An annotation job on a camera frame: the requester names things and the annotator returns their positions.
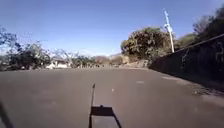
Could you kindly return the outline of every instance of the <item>sky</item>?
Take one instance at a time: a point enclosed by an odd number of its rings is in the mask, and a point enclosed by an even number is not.
[[[22,44],[88,55],[120,52],[120,43],[143,27],[163,27],[164,8],[177,38],[213,14],[224,0],[0,0],[0,26]]]

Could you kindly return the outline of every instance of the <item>light pole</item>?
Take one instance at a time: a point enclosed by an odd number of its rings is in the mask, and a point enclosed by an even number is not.
[[[174,53],[173,36],[172,36],[172,31],[173,30],[170,26],[169,17],[168,17],[168,13],[166,12],[166,10],[164,10],[164,14],[165,14],[165,17],[166,17],[166,24],[164,26],[170,34],[170,42],[171,42],[172,52]]]

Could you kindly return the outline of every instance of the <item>asphalt road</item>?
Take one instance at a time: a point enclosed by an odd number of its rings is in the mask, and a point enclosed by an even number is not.
[[[2,72],[0,100],[14,128],[87,128],[93,84],[94,105],[112,107],[122,128],[224,128],[223,106],[198,86],[151,70]],[[99,127],[117,126],[93,117]]]

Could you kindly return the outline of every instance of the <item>street light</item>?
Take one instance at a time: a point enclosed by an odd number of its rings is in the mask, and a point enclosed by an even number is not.
[[[166,10],[164,10],[164,14],[165,14],[165,17],[166,17],[166,24],[164,26],[170,34],[170,42],[171,42],[172,52],[174,53],[173,36],[172,36],[173,29],[170,26],[169,17],[168,17],[168,13],[166,12]]]

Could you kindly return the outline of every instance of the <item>concrete wall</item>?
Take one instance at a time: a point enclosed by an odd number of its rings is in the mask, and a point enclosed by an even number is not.
[[[161,57],[149,68],[224,91],[224,35]]]

